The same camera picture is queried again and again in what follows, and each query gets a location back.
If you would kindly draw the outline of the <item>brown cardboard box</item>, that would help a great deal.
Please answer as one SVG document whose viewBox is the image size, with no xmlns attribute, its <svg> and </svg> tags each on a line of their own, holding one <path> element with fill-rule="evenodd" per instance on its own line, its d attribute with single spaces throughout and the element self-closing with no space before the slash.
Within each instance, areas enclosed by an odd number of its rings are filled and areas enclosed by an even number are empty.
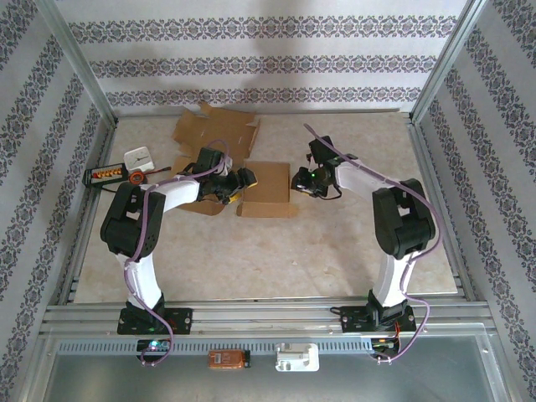
<svg viewBox="0 0 536 402">
<path fill-rule="evenodd" d="M 294 218 L 297 207 L 291 203 L 291 165 L 287 162 L 247 161 L 245 167 L 257 184 L 246 188 L 236 213 L 242 218 Z"/>
<path fill-rule="evenodd" d="M 229 157 L 233 159 L 233 171 L 242 168 L 245 159 L 250 156 L 259 128 L 253 125 L 256 121 L 255 113 L 212 107 L 208 103 L 202 103 L 200 110 L 205 115 L 195 115 L 186 110 L 176 124 L 173 140 L 179 143 L 181 156 L 175 160 L 171 177 L 181 174 L 187 165 L 195 162 L 202 147 L 224 152 L 224 144 L 214 142 L 216 140 L 222 140 L 228 145 Z M 224 204 L 210 198 L 178 205 L 175 209 L 214 216 L 221 213 Z"/>
</svg>

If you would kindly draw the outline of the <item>small white clock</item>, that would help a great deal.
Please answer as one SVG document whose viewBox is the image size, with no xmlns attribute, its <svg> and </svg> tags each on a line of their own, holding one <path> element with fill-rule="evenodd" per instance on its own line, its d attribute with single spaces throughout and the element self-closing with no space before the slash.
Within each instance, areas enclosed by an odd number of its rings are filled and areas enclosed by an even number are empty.
<svg viewBox="0 0 536 402">
<path fill-rule="evenodd" d="M 123 160 L 129 173 L 146 173 L 154 169 L 152 156 L 147 147 L 138 147 L 125 152 Z"/>
</svg>

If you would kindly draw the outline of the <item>black device with orange lights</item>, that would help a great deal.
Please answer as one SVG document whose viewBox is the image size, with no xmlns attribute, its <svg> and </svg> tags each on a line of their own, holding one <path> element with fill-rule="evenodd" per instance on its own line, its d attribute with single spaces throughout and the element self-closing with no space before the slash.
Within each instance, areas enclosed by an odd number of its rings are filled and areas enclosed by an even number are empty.
<svg viewBox="0 0 536 402">
<path fill-rule="evenodd" d="M 128 179 L 128 172 L 122 164 L 87 169 L 82 183 L 87 188 L 102 188 L 107 184 L 121 183 Z"/>
</svg>

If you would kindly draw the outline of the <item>orange electronic module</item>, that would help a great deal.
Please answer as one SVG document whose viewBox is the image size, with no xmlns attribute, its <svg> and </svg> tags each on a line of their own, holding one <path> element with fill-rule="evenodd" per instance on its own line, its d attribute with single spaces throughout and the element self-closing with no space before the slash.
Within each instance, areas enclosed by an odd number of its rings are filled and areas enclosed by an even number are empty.
<svg viewBox="0 0 536 402">
<path fill-rule="evenodd" d="M 218 370 L 247 369 L 250 367 L 250 351 L 220 349 L 209 351 L 209 368 Z"/>
</svg>

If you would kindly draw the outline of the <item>small circuit board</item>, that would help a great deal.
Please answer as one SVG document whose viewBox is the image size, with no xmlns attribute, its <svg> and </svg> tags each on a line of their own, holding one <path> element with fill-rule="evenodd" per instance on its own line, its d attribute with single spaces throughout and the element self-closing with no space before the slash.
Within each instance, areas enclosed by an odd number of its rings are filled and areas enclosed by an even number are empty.
<svg viewBox="0 0 536 402">
<path fill-rule="evenodd" d="M 379 353 L 397 353 L 399 351 L 399 339 L 394 338 L 372 338 L 372 347 Z"/>
<path fill-rule="evenodd" d="M 142 339 L 137 342 L 137 351 L 139 353 L 165 353 L 170 349 L 170 341 L 168 339 Z"/>
</svg>

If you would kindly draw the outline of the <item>white plastic holder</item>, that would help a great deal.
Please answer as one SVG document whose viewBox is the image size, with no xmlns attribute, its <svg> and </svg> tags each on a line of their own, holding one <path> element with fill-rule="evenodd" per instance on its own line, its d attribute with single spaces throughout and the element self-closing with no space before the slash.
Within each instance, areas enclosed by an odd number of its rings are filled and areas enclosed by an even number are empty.
<svg viewBox="0 0 536 402">
<path fill-rule="evenodd" d="M 315 343 L 278 343 L 276 371 L 282 373 L 309 373 L 319 370 L 319 349 Z"/>
</svg>

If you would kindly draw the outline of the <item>grey metal panel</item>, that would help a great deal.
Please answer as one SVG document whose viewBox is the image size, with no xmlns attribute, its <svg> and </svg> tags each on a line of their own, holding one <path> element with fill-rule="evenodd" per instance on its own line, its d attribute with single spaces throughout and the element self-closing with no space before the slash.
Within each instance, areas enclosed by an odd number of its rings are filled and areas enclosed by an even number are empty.
<svg viewBox="0 0 536 402">
<path fill-rule="evenodd" d="M 65 339 L 41 343 L 17 402 L 523 402 L 481 332 L 426 336 L 393 363 L 319 354 L 312 373 L 278 372 L 276 354 L 251 353 L 243 369 L 211 369 L 209 354 L 145 368 L 138 355 L 58 355 Z"/>
</svg>

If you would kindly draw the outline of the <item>aluminium back rail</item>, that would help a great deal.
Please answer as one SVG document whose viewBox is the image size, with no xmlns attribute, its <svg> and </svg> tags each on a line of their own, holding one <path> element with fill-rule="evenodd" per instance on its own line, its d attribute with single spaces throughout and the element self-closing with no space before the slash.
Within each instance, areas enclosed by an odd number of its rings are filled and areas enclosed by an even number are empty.
<svg viewBox="0 0 536 402">
<path fill-rule="evenodd" d="M 195 115 L 205 115 L 200 110 L 199 106 L 186 107 L 186 106 L 155 106 L 155 107 L 141 107 L 141 106 L 123 106 L 114 110 L 114 114 L 117 119 L 127 117 L 172 117 L 181 116 L 186 110 L 191 111 Z M 232 111 L 239 111 L 244 113 L 255 113 L 257 116 L 263 115 L 335 115 L 335 114 L 380 114 L 380 113 L 399 113 L 402 116 L 409 117 L 411 113 L 408 111 L 402 111 L 397 108 L 387 109 L 311 109 L 300 110 L 283 107 L 264 107 L 260 109 L 245 109 L 245 108 L 231 108 Z"/>
</svg>

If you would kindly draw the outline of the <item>aluminium side rail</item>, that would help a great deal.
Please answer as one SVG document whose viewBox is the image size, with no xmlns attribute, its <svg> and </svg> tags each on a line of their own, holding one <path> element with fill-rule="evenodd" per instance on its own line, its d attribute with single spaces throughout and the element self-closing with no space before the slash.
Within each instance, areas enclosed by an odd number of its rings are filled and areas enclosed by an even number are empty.
<svg viewBox="0 0 536 402">
<path fill-rule="evenodd" d="M 85 170 L 99 168 L 108 163 L 116 126 L 117 124 L 104 128 L 104 131 L 97 138 L 95 149 L 86 163 Z M 64 305 L 69 302 L 71 286 L 80 275 L 85 258 L 96 208 L 100 199 L 100 191 L 95 188 L 87 188 L 85 185 L 82 186 L 82 189 L 84 192 L 78 208 L 75 231 L 69 237 L 70 248 L 64 255 L 59 279 L 49 302 L 51 305 Z"/>
<path fill-rule="evenodd" d="M 480 300 L 480 297 L 474 292 L 472 281 L 466 269 L 461 247 L 458 244 L 451 224 L 448 208 L 441 192 L 441 184 L 437 177 L 432 157 L 426 146 L 425 138 L 420 128 L 413 123 L 408 125 L 408 132 L 429 200 L 442 221 L 442 245 L 450 264 L 456 287 L 461 288 L 459 294 L 467 302 L 477 302 Z"/>
</svg>

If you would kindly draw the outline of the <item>aluminium front rail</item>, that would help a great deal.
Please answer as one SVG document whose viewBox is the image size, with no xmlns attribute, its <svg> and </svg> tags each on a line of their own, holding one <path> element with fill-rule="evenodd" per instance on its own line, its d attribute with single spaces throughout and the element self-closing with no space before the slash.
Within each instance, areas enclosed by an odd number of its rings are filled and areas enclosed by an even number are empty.
<svg viewBox="0 0 536 402">
<path fill-rule="evenodd" d="M 171 308 L 193 310 L 192 338 L 259 338 L 320 337 L 341 335 L 338 316 L 333 307 L 361 306 L 362 297 L 306 297 L 243 299 L 219 301 L 169 301 Z M 497 325 L 487 302 L 467 301 L 461 296 L 432 297 L 425 334 L 448 334 L 474 328 L 495 332 Z M 71 303 L 50 306 L 45 310 L 39 335 L 58 338 L 114 337 L 119 321 L 120 303 Z"/>
</svg>

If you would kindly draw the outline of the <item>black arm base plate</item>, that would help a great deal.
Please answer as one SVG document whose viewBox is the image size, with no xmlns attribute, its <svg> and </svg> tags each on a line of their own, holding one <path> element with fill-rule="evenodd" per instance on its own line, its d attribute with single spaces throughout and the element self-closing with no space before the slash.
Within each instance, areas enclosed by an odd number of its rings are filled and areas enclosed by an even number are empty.
<svg viewBox="0 0 536 402">
<path fill-rule="evenodd" d="M 165 308 L 162 319 L 167 322 L 173 334 L 189 335 L 193 323 L 193 310 L 189 308 Z M 165 335 L 166 326 L 145 310 L 123 308 L 117 324 L 120 335 Z"/>
<path fill-rule="evenodd" d="M 341 328 L 347 332 L 394 332 L 395 325 L 399 326 L 402 332 L 414 332 L 416 323 L 413 309 L 405 307 L 405 311 L 398 313 L 394 317 L 388 317 L 386 321 L 375 323 L 368 315 L 365 306 L 340 307 L 339 316 Z"/>
</svg>

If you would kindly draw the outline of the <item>aluminium frame post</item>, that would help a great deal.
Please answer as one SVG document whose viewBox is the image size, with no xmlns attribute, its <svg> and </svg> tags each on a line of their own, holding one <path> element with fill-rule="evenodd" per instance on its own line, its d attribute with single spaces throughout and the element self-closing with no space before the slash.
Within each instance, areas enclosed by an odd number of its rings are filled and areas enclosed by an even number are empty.
<svg viewBox="0 0 536 402">
<path fill-rule="evenodd" d="M 89 93 L 89 96 L 99 111 L 101 118 L 108 127 L 115 128 L 118 121 L 112 110 L 105 92 L 84 56 L 81 47 L 73 35 L 70 26 L 64 20 L 55 0 L 34 0 L 39 12 L 42 14 L 51 33 L 55 36 L 60 48 L 70 62 L 71 67 L 79 76 L 81 83 Z"/>
<path fill-rule="evenodd" d="M 489 0 L 467 0 L 466 5 L 461 11 L 457 19 L 451 36 L 446 41 L 430 76 L 420 93 L 418 100 L 413 106 L 410 113 L 410 121 L 412 124 L 420 122 L 428 110 L 430 103 L 433 101 L 436 93 L 440 89 L 443 80 L 450 71 L 452 65 L 456 61 L 458 54 L 466 42 L 474 25 L 477 23 L 482 10 L 489 3 Z"/>
</svg>

